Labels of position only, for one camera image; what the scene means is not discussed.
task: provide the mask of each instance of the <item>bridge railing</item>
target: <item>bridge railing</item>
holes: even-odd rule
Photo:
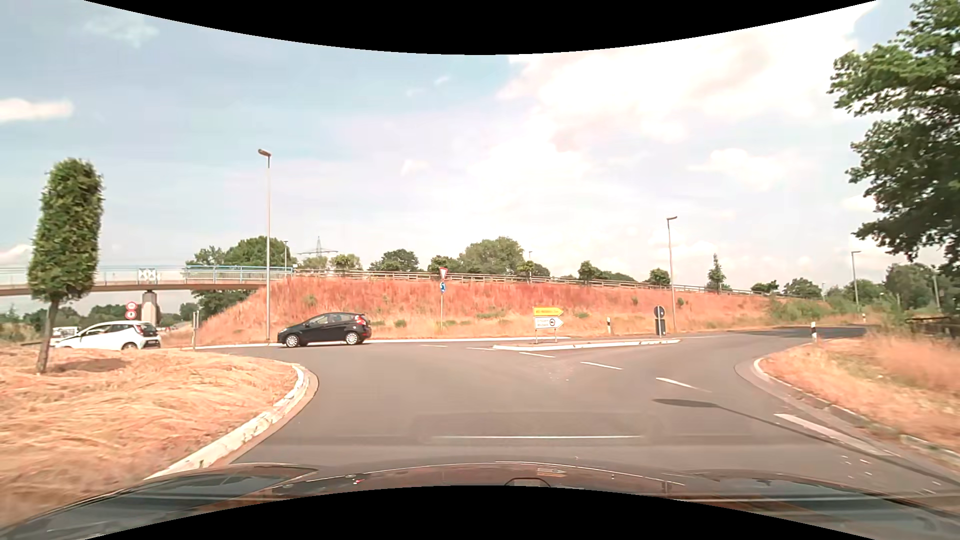
[[[283,280],[288,277],[310,278],[346,278],[351,280],[395,280],[429,282],[438,281],[440,276],[432,272],[379,272],[372,270],[311,270],[287,267],[271,267],[270,279]],[[152,283],[197,283],[216,282],[265,282],[267,268],[264,266],[103,266],[98,269],[94,284],[146,285]],[[447,274],[449,282],[528,282],[528,283],[566,283],[584,284],[582,280],[558,277],[490,275],[490,274]],[[27,283],[27,269],[23,267],[0,267],[0,289],[24,288]],[[612,280],[593,280],[590,286],[605,288],[631,288],[647,290],[670,290],[669,285],[655,285],[645,282],[618,282]],[[675,285],[677,292],[707,292],[699,285]],[[727,289],[721,294],[759,295],[746,289]]]

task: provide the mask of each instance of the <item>road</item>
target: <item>road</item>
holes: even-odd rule
[[[862,332],[820,329],[824,337]],[[804,329],[781,329],[533,354],[489,342],[223,352],[294,361],[319,380],[314,399],[238,462],[549,458],[764,470],[896,493],[955,491],[881,445],[832,442],[829,430],[816,431],[823,422],[734,369],[808,339]]]

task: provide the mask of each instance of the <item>conical tree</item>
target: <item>conical tree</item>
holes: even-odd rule
[[[27,270],[31,295],[50,304],[36,359],[38,373],[47,369],[57,309],[93,288],[103,214],[103,178],[93,165],[73,158],[54,165],[40,195],[40,218]]]

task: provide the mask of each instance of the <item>dry grass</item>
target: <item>dry grass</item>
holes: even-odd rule
[[[262,342],[265,291],[204,322],[198,345]],[[768,299],[760,296],[677,294],[681,331],[761,328],[775,324],[767,315]],[[563,332],[594,336],[607,333],[607,317],[614,333],[650,333],[653,308],[670,312],[669,290],[612,289],[554,283],[448,284],[441,329],[440,290],[437,282],[361,281],[293,278],[274,285],[271,292],[274,332],[326,311],[367,313],[377,338],[507,337],[530,335],[534,306],[564,309]],[[190,330],[164,335],[167,346],[186,346]]]
[[[0,349],[0,523],[129,486],[283,397],[296,372],[180,351]]]
[[[882,424],[960,450],[960,349],[868,335],[771,355],[763,369]]]

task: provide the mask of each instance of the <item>black car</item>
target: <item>black car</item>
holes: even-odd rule
[[[277,343],[287,347],[302,347],[307,343],[346,341],[358,345],[370,338],[372,330],[363,313],[334,312],[317,315],[307,321],[281,330]]]

